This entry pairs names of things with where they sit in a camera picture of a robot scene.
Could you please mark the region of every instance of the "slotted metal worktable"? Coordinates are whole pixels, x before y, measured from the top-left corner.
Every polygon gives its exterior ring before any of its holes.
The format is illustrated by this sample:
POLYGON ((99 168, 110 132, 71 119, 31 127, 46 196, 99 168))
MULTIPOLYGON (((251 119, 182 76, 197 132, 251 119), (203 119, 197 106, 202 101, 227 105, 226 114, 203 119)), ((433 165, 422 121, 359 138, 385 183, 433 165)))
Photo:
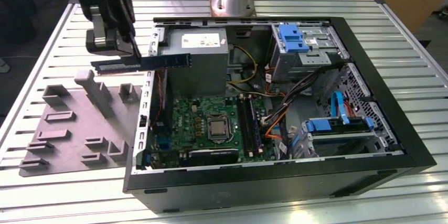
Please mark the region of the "slotted metal worktable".
MULTIPOLYGON (((137 41, 149 51, 153 18, 209 16, 209 0, 135 0, 137 41)), ((446 223, 448 211, 448 78, 386 5, 374 0, 257 0, 258 16, 342 16, 361 40, 438 166, 358 197, 157 216, 122 192, 125 168, 23 178, 19 163, 45 111, 50 84, 78 87, 91 68, 86 29, 93 24, 70 4, 0 129, 0 222, 93 223, 130 220, 207 223, 446 223)), ((111 86, 141 84, 143 73, 98 77, 111 86)))

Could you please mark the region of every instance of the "orange wire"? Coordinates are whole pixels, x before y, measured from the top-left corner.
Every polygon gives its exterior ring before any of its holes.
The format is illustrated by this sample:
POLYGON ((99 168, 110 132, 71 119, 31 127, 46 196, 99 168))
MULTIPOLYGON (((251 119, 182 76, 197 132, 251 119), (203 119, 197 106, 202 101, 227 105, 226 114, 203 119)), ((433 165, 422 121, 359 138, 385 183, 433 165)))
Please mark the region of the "orange wire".
POLYGON ((282 137, 279 135, 267 135, 266 137, 282 139, 282 137))
POLYGON ((267 82, 267 85, 266 85, 266 87, 265 87, 265 90, 266 90, 266 92, 267 92, 269 95, 275 95, 275 93, 270 92, 270 85, 271 85, 271 84, 267 82))
POLYGON ((286 110, 286 112, 283 112, 283 114, 279 116, 278 120, 275 120, 274 124, 271 125, 269 131, 266 132, 266 135, 265 135, 266 137, 273 136, 273 135, 270 135, 270 133, 271 133, 274 127, 277 126, 277 124, 279 123, 279 121, 282 120, 282 118, 285 117, 286 114, 287 114, 287 110, 286 110))

